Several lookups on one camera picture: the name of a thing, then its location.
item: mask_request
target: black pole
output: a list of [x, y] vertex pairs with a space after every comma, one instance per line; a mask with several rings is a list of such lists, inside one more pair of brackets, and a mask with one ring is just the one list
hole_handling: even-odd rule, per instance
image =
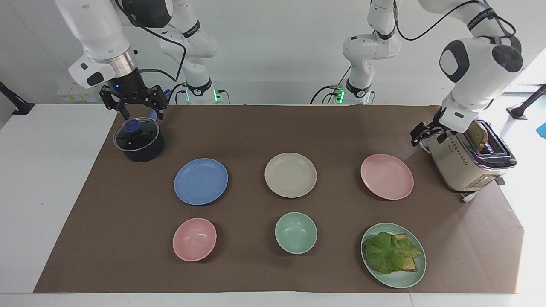
[[536, 92], [534, 92], [522, 105], [520, 105], [517, 108], [508, 108], [506, 109], [508, 113], [512, 116], [514, 119], [527, 119], [523, 113], [525, 112], [525, 109], [527, 109], [533, 102], [535, 102], [537, 99], [539, 99], [542, 95], [546, 93], [546, 83], [543, 84]]
[[27, 115], [34, 106], [33, 103], [26, 102], [23, 98], [19, 97], [19, 95], [12, 92], [2, 82], [0, 82], [0, 92], [2, 92], [17, 108], [11, 113], [12, 115]]

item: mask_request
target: beige plate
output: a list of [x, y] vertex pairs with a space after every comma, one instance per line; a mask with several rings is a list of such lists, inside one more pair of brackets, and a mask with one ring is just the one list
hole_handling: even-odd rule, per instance
[[301, 197], [313, 189], [317, 182], [317, 170], [308, 158], [285, 152], [269, 161], [265, 167], [265, 182], [282, 197]]

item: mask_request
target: plate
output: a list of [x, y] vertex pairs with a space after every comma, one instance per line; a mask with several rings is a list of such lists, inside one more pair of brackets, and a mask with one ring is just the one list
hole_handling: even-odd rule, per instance
[[201, 158], [184, 165], [174, 179], [174, 191], [181, 201], [204, 205], [216, 200], [228, 186], [228, 171], [220, 162]]
[[372, 193], [388, 200], [403, 199], [413, 190], [413, 175], [408, 166], [383, 153], [366, 158], [360, 166], [360, 176]]
[[[366, 243], [366, 240], [368, 240], [368, 238], [374, 237], [380, 232], [386, 232], [389, 234], [405, 233], [407, 235], [408, 240], [411, 243], [413, 243], [413, 245], [415, 245], [423, 253], [422, 255], [417, 255], [413, 258], [415, 259], [417, 272], [396, 271], [390, 274], [383, 274], [381, 272], [378, 272], [372, 269], [372, 267], [370, 266], [366, 258], [364, 244]], [[425, 256], [425, 250], [423, 249], [423, 246], [421, 245], [419, 240], [417, 240], [415, 235], [413, 235], [413, 233], [411, 233], [409, 230], [397, 224], [379, 223], [379, 224], [373, 225], [368, 230], [366, 230], [366, 232], [364, 233], [364, 236], [362, 237], [362, 242], [360, 243], [360, 254], [362, 255], [362, 260], [364, 261], [366, 268], [368, 269], [368, 271], [370, 271], [373, 277], [375, 277], [378, 281], [382, 282], [383, 284], [392, 288], [404, 289], [404, 288], [412, 287], [416, 285], [418, 282], [420, 282], [423, 276], [425, 275], [426, 256]]]
[[182, 223], [173, 236], [173, 250], [184, 261], [199, 261], [216, 245], [216, 228], [207, 219], [196, 217]]
[[309, 193], [317, 182], [317, 170], [305, 156], [285, 152], [265, 167], [265, 182], [278, 195], [297, 198]]
[[295, 255], [306, 253], [317, 242], [317, 226], [301, 212], [286, 213], [275, 225], [275, 239], [286, 252]]

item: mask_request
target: blue plate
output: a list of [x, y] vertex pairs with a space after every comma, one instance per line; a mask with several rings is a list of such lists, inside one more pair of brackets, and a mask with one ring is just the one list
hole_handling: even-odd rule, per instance
[[201, 158], [188, 162], [176, 174], [174, 191], [181, 201], [195, 206], [216, 200], [228, 186], [228, 171], [220, 162]]

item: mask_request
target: black pot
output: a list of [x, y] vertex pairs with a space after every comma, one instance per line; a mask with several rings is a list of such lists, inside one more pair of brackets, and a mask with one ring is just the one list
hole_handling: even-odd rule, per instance
[[135, 162], [146, 162], [157, 157], [165, 146], [159, 125], [148, 117], [125, 122], [114, 133], [114, 145]]

